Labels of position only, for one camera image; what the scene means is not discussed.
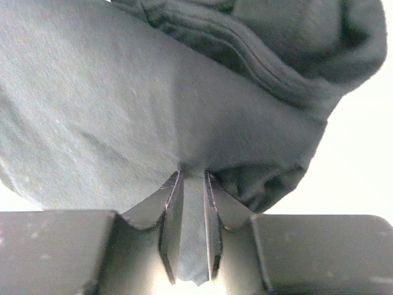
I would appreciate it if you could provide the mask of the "black t shirt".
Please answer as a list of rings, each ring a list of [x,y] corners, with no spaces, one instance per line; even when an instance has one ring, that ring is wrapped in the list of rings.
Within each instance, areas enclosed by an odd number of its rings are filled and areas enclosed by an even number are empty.
[[[184,170],[178,277],[200,285],[204,172],[271,208],[386,55],[381,1],[2,1],[1,182],[125,211]]]

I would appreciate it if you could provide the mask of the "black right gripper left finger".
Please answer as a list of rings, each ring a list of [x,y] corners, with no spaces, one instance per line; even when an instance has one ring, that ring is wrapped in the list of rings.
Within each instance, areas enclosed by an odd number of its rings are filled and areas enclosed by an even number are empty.
[[[184,175],[124,213],[1,213],[2,294],[158,294],[177,278]]]

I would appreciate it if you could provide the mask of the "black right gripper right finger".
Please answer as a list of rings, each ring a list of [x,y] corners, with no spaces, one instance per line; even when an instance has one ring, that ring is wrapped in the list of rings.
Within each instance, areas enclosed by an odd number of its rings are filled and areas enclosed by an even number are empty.
[[[392,226],[375,215],[256,214],[204,174],[209,278],[227,294],[391,294]]]

